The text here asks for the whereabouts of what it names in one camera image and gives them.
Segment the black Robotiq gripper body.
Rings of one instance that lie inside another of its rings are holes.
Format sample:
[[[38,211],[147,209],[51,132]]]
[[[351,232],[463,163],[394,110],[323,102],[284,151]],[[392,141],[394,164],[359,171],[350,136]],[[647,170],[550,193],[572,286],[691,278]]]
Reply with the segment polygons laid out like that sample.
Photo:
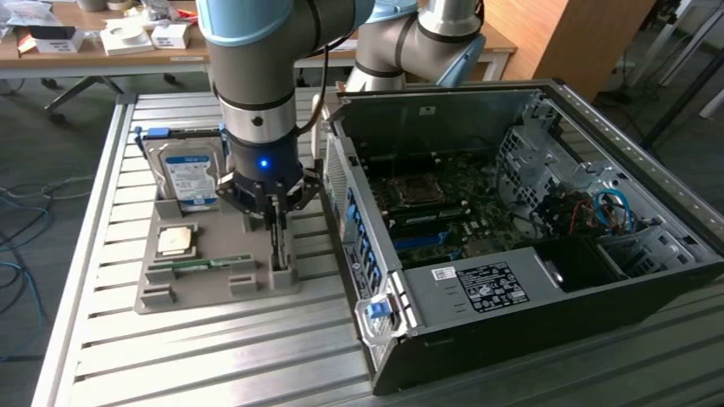
[[[228,142],[236,202],[244,208],[267,208],[268,198],[276,197],[280,207],[290,208],[298,198],[288,193],[303,178],[296,131],[274,142],[254,143],[236,137]]]

